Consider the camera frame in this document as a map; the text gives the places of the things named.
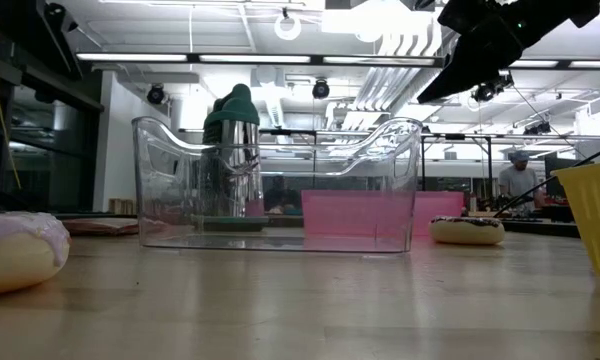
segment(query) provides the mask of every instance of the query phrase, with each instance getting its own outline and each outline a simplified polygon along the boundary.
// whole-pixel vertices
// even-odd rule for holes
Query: table surface
[[[579,240],[406,255],[141,249],[76,238],[52,280],[0,296],[0,359],[600,359]]]

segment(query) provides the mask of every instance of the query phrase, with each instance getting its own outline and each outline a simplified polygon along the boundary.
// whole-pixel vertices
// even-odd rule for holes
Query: green cap
[[[251,102],[251,90],[237,84],[229,95],[213,103],[213,111],[204,120],[204,128],[222,120],[234,120],[260,125],[258,110]]]

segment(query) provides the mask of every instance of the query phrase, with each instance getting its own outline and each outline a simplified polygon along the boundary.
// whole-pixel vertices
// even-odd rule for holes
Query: donut
[[[69,242],[49,214],[0,213],[0,293],[53,277],[67,261]]]
[[[439,243],[495,245],[504,240],[504,226],[496,219],[436,216],[429,234]]]

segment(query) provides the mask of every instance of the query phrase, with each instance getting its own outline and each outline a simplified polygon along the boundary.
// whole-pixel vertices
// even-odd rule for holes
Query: wall
[[[600,135],[600,113],[592,116],[586,108],[582,109],[576,113],[574,125],[578,135]],[[576,144],[576,149],[578,149],[578,160],[583,160],[600,151],[600,140],[581,141]],[[594,162],[599,163],[600,156]]]
[[[151,116],[167,126],[169,119],[120,84],[114,72],[103,72],[102,105],[94,185],[94,211],[107,211],[109,199],[135,199],[131,120]]]

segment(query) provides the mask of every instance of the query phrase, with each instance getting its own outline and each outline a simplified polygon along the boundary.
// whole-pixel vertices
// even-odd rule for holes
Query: black cable
[[[531,105],[531,103],[529,102],[529,100],[527,100],[527,98],[525,98],[524,95],[522,95],[522,93],[520,92],[520,90],[518,90],[518,88],[515,85],[513,85],[513,88],[516,90],[516,92],[518,93],[518,95],[520,95],[520,97],[522,98],[522,100],[524,100],[524,102],[526,102],[527,105],[529,105],[529,107],[531,108],[531,110],[533,110],[533,112],[536,113],[536,116],[539,117],[540,119],[543,119],[542,115],[540,115],[540,113],[538,112],[538,110],[536,110],[536,108],[534,108],[533,105]],[[580,150],[578,150],[569,140],[567,140],[566,137],[563,137],[562,134],[560,134],[558,132],[558,130],[556,130],[556,128],[554,128],[553,126],[551,126],[551,123],[549,123],[547,121],[547,124],[549,124],[549,127],[551,128],[551,130],[553,132],[555,132],[556,134],[558,134],[558,136],[560,136],[562,138],[562,140],[564,140],[569,146],[571,146],[573,148],[573,150],[575,150],[580,156],[585,157],[584,154],[581,153]]]
[[[571,167],[577,167],[577,166],[581,166],[581,165],[585,165],[586,163],[588,163],[589,161],[597,158],[598,156],[600,156],[600,151],[598,151],[597,153],[589,156],[588,158],[576,163],[575,165],[571,166]],[[521,198],[531,194],[532,192],[538,190],[540,187],[546,185],[549,181],[554,180],[556,178],[556,176],[552,176],[550,178],[548,178],[547,180],[541,182],[540,184],[532,187],[531,189],[527,190],[525,193],[523,193],[522,195],[516,197],[515,199],[509,201],[505,206],[502,207],[502,209],[498,210],[497,213],[495,213],[493,215],[493,217],[497,217],[498,215],[502,214],[505,210],[509,209],[513,204],[517,203],[518,200],[520,200]]]

